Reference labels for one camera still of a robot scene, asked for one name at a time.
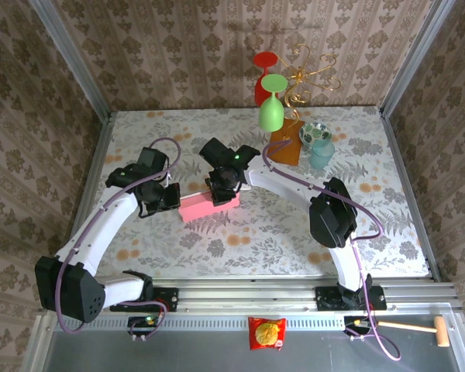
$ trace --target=small bowl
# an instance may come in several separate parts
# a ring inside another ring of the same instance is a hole
[[[332,139],[332,132],[321,122],[307,122],[300,128],[300,140],[308,148],[312,148],[315,141]]]

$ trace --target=toy hammer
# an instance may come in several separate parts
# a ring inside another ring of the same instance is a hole
[[[446,322],[442,316],[434,317],[434,328],[421,327],[420,325],[409,325],[402,323],[381,322],[377,323],[380,327],[390,327],[399,329],[410,329],[411,331],[430,332],[436,334],[437,346],[449,347],[450,339],[448,338],[448,330],[446,329]]]

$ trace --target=orange cutting board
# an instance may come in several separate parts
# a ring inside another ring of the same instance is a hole
[[[270,153],[274,152],[276,148],[272,147],[269,149],[267,154],[269,155],[269,158],[276,163],[297,166],[300,161],[300,152],[303,143],[301,143],[299,133],[300,128],[303,126],[303,124],[305,124],[305,122],[300,120],[288,131],[288,127],[292,125],[293,122],[293,119],[284,119],[284,125],[282,128],[277,132],[272,132],[272,135],[270,136],[270,143],[285,140],[285,137],[287,136],[289,136],[289,139],[291,140],[289,145],[287,145],[282,150],[277,151],[273,155],[270,155]]]

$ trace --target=snack bag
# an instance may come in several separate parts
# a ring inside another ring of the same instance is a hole
[[[250,350],[272,347],[280,350],[284,345],[286,319],[270,320],[248,318]]]

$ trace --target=pink sponge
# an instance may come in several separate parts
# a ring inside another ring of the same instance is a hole
[[[194,219],[225,211],[239,205],[239,192],[236,197],[229,203],[214,207],[212,202],[212,194],[210,191],[200,192],[181,198],[181,207],[179,207],[179,214],[184,222],[190,222]]]

